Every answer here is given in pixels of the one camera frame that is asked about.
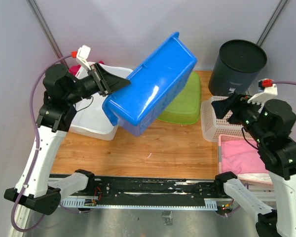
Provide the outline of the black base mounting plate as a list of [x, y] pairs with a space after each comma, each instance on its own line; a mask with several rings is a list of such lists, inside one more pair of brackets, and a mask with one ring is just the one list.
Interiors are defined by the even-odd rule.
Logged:
[[95, 204], [197, 206], [215, 201], [230, 203], [218, 193], [213, 180], [96, 176], [88, 194], [76, 191], [69, 198], [87, 198]]

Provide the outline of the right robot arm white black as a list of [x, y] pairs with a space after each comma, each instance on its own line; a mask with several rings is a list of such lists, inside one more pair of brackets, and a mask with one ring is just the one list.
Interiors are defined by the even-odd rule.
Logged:
[[242, 125], [257, 143], [257, 153], [271, 178], [276, 208], [260, 201], [232, 172], [219, 174], [214, 193], [230, 197], [250, 214], [260, 237], [296, 237], [296, 142], [290, 137], [296, 121], [291, 106], [282, 100], [254, 102], [251, 96], [233, 94], [212, 103], [215, 115]]

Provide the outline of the pink towel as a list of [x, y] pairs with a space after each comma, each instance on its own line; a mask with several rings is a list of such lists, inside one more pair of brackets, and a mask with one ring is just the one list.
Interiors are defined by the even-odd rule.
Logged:
[[268, 172], [257, 150], [244, 140], [223, 141], [221, 149], [222, 172], [231, 171], [236, 175]]

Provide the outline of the blue plastic bin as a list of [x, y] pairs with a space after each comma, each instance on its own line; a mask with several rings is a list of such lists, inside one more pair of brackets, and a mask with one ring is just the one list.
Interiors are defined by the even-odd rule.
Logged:
[[172, 33], [128, 77], [130, 85], [106, 97], [102, 109], [113, 126], [140, 136], [185, 87], [197, 58]]

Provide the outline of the green plastic basin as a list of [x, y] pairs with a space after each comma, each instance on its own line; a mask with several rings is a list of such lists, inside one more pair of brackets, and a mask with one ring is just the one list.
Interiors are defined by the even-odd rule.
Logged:
[[183, 90], [158, 116], [158, 120], [175, 124], [195, 124], [200, 119], [201, 82], [192, 72]]

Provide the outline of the magenta object behind bins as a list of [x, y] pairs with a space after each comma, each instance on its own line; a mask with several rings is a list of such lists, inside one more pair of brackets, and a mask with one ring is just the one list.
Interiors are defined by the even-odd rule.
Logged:
[[[105, 63], [102, 60], [98, 61], [97, 63], [100, 63], [100, 64], [104, 64], [105, 65]], [[71, 73], [75, 77], [78, 77], [79, 72], [80, 72], [80, 68], [81, 68], [81, 65], [79, 65], [79, 64], [78, 65], [74, 65], [74, 66], [72, 66], [72, 67], [69, 68], [69, 73]]]

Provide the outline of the white plastic tub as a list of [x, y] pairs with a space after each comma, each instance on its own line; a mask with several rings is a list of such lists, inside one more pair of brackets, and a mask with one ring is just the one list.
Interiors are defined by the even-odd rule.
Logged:
[[118, 127], [113, 126], [105, 115], [102, 109], [104, 100], [105, 97], [96, 93], [93, 98], [78, 102], [70, 132], [105, 141], [112, 140]]

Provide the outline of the large dark blue cylindrical container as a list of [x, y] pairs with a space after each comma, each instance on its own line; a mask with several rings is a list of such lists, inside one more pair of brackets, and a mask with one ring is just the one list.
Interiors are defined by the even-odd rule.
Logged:
[[214, 96], [244, 94], [267, 63], [265, 51], [253, 42], [225, 42], [213, 68], [208, 88]]

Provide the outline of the white perforated plastic basket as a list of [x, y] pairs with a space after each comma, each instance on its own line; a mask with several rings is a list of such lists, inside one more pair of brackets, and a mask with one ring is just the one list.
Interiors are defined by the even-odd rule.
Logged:
[[230, 124], [227, 120], [231, 117], [229, 111], [223, 119], [217, 119], [212, 102], [224, 100], [225, 96], [212, 96], [201, 103], [200, 119], [203, 138], [209, 142], [218, 142], [220, 135], [242, 137], [241, 125]]

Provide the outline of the pink perforated basket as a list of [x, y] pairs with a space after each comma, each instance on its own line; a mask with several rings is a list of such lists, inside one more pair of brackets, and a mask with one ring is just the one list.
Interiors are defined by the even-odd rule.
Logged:
[[[256, 144], [252, 138], [244, 139], [243, 137], [231, 136], [231, 135], [220, 135], [218, 140], [218, 171], [219, 173], [222, 172], [222, 149], [221, 144], [223, 141], [230, 141], [230, 140], [244, 140], [250, 146], [255, 148]], [[271, 187], [272, 181], [268, 173], [249, 173], [249, 174], [238, 174], [236, 175], [238, 179], [240, 179], [243, 183], [248, 183], [257, 186], [265, 186]]]

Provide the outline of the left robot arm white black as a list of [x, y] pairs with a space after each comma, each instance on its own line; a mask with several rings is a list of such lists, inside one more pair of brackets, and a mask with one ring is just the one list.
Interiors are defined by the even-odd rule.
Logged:
[[34, 120], [34, 147], [25, 174], [14, 188], [5, 191], [6, 200], [50, 215], [63, 199], [75, 192], [87, 196], [95, 192], [95, 175], [82, 169], [60, 181], [48, 181], [59, 147], [77, 114], [75, 104], [94, 94], [110, 95], [131, 83], [109, 73], [99, 63], [90, 67], [82, 79], [70, 74], [62, 64], [54, 64], [45, 71], [43, 106]]

